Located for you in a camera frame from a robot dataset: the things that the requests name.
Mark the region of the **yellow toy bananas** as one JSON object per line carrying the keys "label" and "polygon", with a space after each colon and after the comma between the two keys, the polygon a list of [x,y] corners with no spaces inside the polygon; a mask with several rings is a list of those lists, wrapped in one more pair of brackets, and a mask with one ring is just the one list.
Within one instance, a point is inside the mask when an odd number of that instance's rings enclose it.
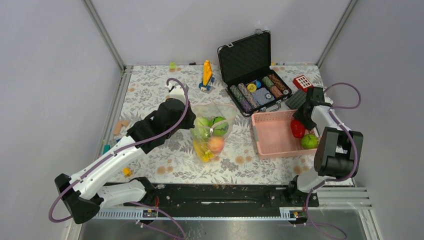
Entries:
{"label": "yellow toy bananas", "polygon": [[201,162],[207,163],[215,157],[215,154],[209,149],[207,143],[203,140],[194,139],[193,148]]}

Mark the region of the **yellow toy crane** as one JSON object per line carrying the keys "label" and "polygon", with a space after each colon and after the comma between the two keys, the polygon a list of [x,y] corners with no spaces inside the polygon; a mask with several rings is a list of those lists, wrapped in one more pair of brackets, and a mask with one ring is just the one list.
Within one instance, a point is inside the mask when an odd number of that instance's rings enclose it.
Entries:
{"label": "yellow toy crane", "polygon": [[214,81],[212,64],[209,60],[206,60],[203,64],[202,81],[199,83],[198,87],[201,91],[209,91],[211,89],[211,83]]}

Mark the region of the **red window block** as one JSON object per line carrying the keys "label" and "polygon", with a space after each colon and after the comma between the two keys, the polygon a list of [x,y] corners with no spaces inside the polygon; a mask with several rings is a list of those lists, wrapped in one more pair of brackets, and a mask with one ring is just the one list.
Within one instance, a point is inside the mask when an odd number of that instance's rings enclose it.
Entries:
{"label": "red window block", "polygon": [[314,87],[314,85],[305,75],[295,77],[292,82],[299,90],[302,90],[305,93],[308,92],[308,89]]}

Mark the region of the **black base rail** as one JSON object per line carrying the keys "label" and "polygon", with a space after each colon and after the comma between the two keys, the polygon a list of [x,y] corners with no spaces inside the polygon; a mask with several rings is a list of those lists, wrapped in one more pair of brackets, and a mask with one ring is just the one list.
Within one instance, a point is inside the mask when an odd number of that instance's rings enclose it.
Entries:
{"label": "black base rail", "polygon": [[147,187],[139,203],[172,217],[279,217],[280,208],[320,205],[317,194],[298,191],[293,181],[288,185],[178,184],[151,183],[142,177],[141,182]]}

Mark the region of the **red toy pepper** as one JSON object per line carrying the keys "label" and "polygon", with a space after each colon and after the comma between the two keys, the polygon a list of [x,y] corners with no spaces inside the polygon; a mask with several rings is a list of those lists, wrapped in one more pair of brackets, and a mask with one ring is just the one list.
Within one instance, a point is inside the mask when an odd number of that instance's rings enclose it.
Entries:
{"label": "red toy pepper", "polygon": [[293,119],[290,122],[291,133],[294,138],[301,139],[305,136],[306,128],[305,126],[297,119]]}

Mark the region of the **black poker chip case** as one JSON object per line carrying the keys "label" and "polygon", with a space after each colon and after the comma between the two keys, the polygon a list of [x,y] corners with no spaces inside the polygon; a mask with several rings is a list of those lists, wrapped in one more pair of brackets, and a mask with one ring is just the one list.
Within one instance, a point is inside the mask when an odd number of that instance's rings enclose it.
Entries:
{"label": "black poker chip case", "polygon": [[[278,111],[293,95],[293,91],[271,66],[271,32],[258,29],[255,34],[222,45],[217,49],[221,78],[226,92],[240,113],[249,117],[254,113]],[[266,89],[261,101],[243,94],[240,84],[259,82]]]}

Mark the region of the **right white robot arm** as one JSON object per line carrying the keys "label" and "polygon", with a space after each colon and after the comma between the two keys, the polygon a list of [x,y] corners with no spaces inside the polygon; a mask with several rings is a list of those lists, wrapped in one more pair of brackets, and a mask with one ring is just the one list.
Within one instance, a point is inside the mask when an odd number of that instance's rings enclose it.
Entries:
{"label": "right white robot arm", "polygon": [[359,170],[364,136],[347,127],[336,115],[336,106],[325,101],[322,87],[310,87],[304,104],[294,113],[307,130],[316,130],[320,140],[313,168],[294,178],[295,187],[287,191],[287,201],[301,205],[310,191],[326,182],[342,182]]}

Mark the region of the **lime green block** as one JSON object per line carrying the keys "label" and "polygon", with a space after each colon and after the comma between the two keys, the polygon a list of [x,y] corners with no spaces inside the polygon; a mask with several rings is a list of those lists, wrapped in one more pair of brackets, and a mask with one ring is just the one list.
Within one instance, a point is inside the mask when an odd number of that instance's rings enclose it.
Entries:
{"label": "lime green block", "polygon": [[175,62],[171,62],[171,63],[169,64],[169,69],[170,69],[170,70],[174,70],[174,69],[176,69],[176,63],[175,63]]}

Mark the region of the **toy peach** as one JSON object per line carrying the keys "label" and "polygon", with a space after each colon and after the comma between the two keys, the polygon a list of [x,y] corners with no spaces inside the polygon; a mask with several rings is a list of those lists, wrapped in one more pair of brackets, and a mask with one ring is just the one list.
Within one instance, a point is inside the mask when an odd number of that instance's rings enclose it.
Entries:
{"label": "toy peach", "polygon": [[212,136],[207,142],[207,147],[214,154],[220,154],[225,147],[225,138],[222,136]]}

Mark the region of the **yellow small block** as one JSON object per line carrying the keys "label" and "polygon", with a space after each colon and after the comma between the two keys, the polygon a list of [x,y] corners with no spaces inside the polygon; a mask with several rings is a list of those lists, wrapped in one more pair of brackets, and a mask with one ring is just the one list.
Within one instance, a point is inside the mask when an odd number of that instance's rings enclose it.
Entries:
{"label": "yellow small block", "polygon": [[130,168],[126,167],[122,170],[122,173],[125,177],[131,177],[132,176],[132,171]]}

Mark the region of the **green toy cabbage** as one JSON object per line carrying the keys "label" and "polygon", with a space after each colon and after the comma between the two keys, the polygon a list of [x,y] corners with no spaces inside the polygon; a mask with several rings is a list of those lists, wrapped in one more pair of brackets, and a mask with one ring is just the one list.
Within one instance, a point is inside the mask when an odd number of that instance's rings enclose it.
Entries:
{"label": "green toy cabbage", "polygon": [[208,140],[211,136],[211,121],[207,117],[197,117],[194,121],[194,128],[191,130],[192,135],[198,140]]}

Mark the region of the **clear pink zip bag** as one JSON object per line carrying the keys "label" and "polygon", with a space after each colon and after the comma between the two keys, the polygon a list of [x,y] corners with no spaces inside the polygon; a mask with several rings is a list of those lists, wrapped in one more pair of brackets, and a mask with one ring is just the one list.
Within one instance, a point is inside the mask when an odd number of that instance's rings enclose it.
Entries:
{"label": "clear pink zip bag", "polygon": [[[210,123],[211,123],[212,119],[215,118],[215,117],[226,118],[226,121],[229,124],[229,129],[228,129],[228,132],[224,136],[222,136],[225,139],[225,145],[226,145],[226,138],[228,138],[228,136],[232,132],[233,126],[234,126],[235,121],[236,121],[237,108],[235,106],[231,105],[231,104],[211,102],[211,103],[208,103],[208,104],[194,105],[192,107],[192,111],[196,115],[196,118],[197,117],[208,118],[210,120]],[[217,136],[212,135],[213,128],[217,125],[218,125],[218,123],[214,124],[213,126],[211,126],[211,124],[210,124],[210,137],[217,137]],[[212,158],[211,160],[216,159],[217,157],[219,157],[220,154],[221,153],[214,154],[215,157]]]}

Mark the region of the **pink plastic basket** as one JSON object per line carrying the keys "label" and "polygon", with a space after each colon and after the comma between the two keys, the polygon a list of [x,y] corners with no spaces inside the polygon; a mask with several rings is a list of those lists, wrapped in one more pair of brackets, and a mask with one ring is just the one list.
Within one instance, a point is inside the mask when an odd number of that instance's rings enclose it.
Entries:
{"label": "pink plastic basket", "polygon": [[293,136],[291,121],[295,112],[282,110],[251,115],[259,159],[290,158],[316,153],[316,148],[304,149],[302,139]]}

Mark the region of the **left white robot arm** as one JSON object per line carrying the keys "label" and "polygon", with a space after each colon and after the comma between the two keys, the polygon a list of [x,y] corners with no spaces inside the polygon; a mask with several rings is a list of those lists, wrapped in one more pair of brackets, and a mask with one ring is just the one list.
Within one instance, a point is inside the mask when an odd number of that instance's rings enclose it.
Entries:
{"label": "left white robot arm", "polygon": [[135,177],[127,183],[109,183],[109,180],[129,163],[163,145],[176,131],[194,128],[195,118],[188,100],[169,98],[161,103],[89,166],[71,176],[62,173],[55,178],[59,196],[49,210],[49,220],[61,222],[53,217],[59,201],[70,214],[64,220],[73,219],[76,224],[87,222],[103,208],[129,202],[152,204],[154,186],[146,177]]}

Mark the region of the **green toy watermelon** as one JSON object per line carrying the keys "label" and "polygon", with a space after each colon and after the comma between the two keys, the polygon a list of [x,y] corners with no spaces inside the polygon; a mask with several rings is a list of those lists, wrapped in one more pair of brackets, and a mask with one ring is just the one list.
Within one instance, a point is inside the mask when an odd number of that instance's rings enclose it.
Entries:
{"label": "green toy watermelon", "polygon": [[227,119],[222,116],[216,116],[212,119],[210,126],[218,124],[212,128],[212,135],[217,137],[223,137],[229,130],[229,123]]}

